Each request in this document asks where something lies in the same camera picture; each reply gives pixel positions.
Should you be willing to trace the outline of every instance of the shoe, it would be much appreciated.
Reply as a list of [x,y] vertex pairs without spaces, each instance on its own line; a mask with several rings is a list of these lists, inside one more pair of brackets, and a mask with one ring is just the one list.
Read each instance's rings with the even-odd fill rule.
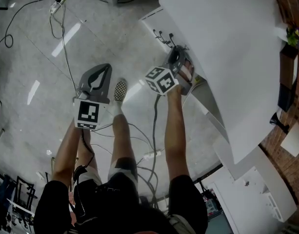
[[126,93],[128,92],[128,85],[125,79],[120,79],[115,88],[115,101],[123,102],[124,98],[126,96]]

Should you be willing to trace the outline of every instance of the white cube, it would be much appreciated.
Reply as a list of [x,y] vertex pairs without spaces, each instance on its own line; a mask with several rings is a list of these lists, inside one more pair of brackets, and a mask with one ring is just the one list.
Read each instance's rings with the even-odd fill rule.
[[152,91],[162,96],[178,84],[171,70],[162,67],[151,67],[145,80]]
[[95,130],[99,125],[102,115],[106,112],[108,104],[84,99],[74,100],[75,126]]

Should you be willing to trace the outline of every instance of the brick wall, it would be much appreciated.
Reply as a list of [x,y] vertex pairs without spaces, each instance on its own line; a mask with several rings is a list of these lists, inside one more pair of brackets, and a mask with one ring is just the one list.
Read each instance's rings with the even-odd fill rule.
[[[299,27],[299,0],[277,0],[284,22],[293,20]],[[299,123],[299,65],[297,76],[297,92],[294,103],[287,113],[283,112],[281,122],[290,127],[297,121]],[[295,158],[280,147],[285,134],[279,127],[262,141],[261,147],[268,155],[280,175],[285,180],[298,205],[298,211],[293,215],[292,221],[299,223],[299,155]]]

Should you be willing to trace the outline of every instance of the white tabletop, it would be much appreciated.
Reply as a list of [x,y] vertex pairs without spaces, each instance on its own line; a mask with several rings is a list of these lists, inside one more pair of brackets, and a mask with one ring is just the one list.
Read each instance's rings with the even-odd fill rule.
[[276,0],[159,2],[201,64],[238,163],[274,127],[282,48]]

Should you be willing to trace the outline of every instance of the gray floor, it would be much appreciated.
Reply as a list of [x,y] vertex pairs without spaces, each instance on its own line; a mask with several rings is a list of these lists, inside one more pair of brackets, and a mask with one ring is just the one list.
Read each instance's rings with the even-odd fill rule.
[[[8,11],[0,11],[0,39],[14,13],[32,0],[14,0]],[[15,17],[8,33],[14,37],[14,46],[7,49],[0,44],[0,129],[6,129],[0,140],[0,171],[12,178],[17,175],[37,186],[37,195],[44,182],[36,172],[51,173],[51,157],[55,156],[61,139],[73,118],[73,86],[61,51],[52,55],[60,40],[54,39],[49,27],[49,7],[52,0],[40,1],[25,7]],[[66,34],[73,27],[80,27],[66,44],[71,73],[78,84],[86,70],[101,63],[113,67],[109,97],[119,77],[129,82],[129,87],[138,91],[124,103],[123,111],[130,123],[137,125],[152,141],[155,95],[139,82],[153,65],[159,65],[165,54],[156,40],[138,21],[159,6],[158,0],[137,0],[120,7],[112,7],[97,0],[67,0],[65,14]],[[60,28],[53,23],[54,33]],[[36,80],[40,83],[31,102],[28,95]],[[163,149],[167,103],[162,98],[158,105],[156,125],[157,148]],[[192,177],[197,177],[218,163],[212,143],[219,133],[202,114],[193,97],[184,107],[187,162]],[[112,122],[107,112],[101,125]],[[100,133],[112,135],[112,129]],[[131,127],[131,135],[145,140]],[[113,138],[92,134],[91,143],[99,144],[112,152]],[[132,139],[136,159],[151,151],[147,144]],[[94,146],[99,173],[107,180],[110,154]],[[152,159],[141,163],[152,166]],[[159,176],[158,196],[167,193],[168,173],[164,153],[157,157],[156,172]],[[139,171],[145,178],[147,171]],[[139,192],[150,195],[147,186],[140,180]]]

